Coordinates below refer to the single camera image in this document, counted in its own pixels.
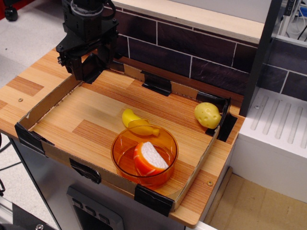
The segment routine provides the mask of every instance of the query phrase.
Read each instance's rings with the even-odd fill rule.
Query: toy banana
[[[147,120],[136,116],[132,109],[129,109],[129,108],[126,109],[122,113],[121,119],[124,125],[127,128],[132,128],[131,131],[134,132],[135,134],[142,135],[142,136],[148,136],[148,135],[158,136],[159,135],[160,130],[158,128],[154,128],[150,126],[150,123]]]

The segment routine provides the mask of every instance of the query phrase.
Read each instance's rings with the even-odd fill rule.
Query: black tape
[[[110,69],[119,72],[125,72],[124,64],[118,61],[112,61],[110,64]]]
[[[145,75],[145,82],[142,85],[143,87],[158,92],[164,96],[169,96],[171,94],[172,84],[170,80],[145,71],[142,71],[141,73]]]
[[[221,128],[220,128],[219,135],[217,136],[217,139],[226,142],[229,137],[229,134],[231,133],[231,130],[233,129],[236,123],[237,118],[230,114],[231,99],[229,98],[229,99],[224,99],[224,100],[225,100],[225,104],[223,107],[223,116],[219,123],[219,126]],[[215,129],[209,128],[206,130],[206,134],[212,137],[214,135],[214,132],[215,132]]]
[[[219,126],[221,128],[217,139],[226,142],[237,120],[236,117],[230,114],[231,98],[225,99],[223,97],[218,97],[212,94],[199,91],[196,96],[196,100],[212,103],[216,105],[220,113],[223,113],[222,119],[219,123]],[[206,130],[206,134],[211,137],[213,137],[214,133],[215,129],[209,128]]]
[[[19,122],[15,125],[15,130],[19,139],[19,142],[30,149],[34,150],[35,152],[38,152],[42,155],[45,155],[45,151],[43,149],[41,141],[45,141],[51,145],[51,142],[47,141],[45,138],[37,134],[36,132],[30,132],[26,128],[24,128]]]
[[[71,167],[76,170],[81,176],[85,176],[88,179],[91,179],[94,183],[99,184],[101,182],[101,176],[98,171],[92,169],[84,164],[81,164],[71,158],[69,158]]]
[[[168,217],[173,200],[140,184],[135,188],[134,200]]]

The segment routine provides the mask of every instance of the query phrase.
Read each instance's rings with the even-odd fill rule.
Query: gray floor
[[[60,0],[36,0],[18,11],[18,20],[0,20],[0,87],[54,48],[65,36]],[[2,134],[3,147],[8,138]],[[0,169],[19,162],[10,146],[0,153]],[[57,226],[22,164],[0,171],[4,198]]]

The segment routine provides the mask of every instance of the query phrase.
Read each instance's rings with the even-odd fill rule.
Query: toy orange slice
[[[168,168],[168,164],[160,156],[151,142],[141,142],[134,150],[135,168],[141,176],[153,176]]]

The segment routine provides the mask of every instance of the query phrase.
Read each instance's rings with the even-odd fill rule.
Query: orange bowl
[[[141,176],[135,168],[133,154],[139,143],[147,141],[152,143],[168,164],[168,168],[156,175]],[[111,156],[118,175],[150,189],[156,189],[167,182],[174,172],[175,162],[178,158],[178,144],[174,136],[164,128],[151,125],[147,120],[132,121],[129,123],[129,127],[113,141]]]

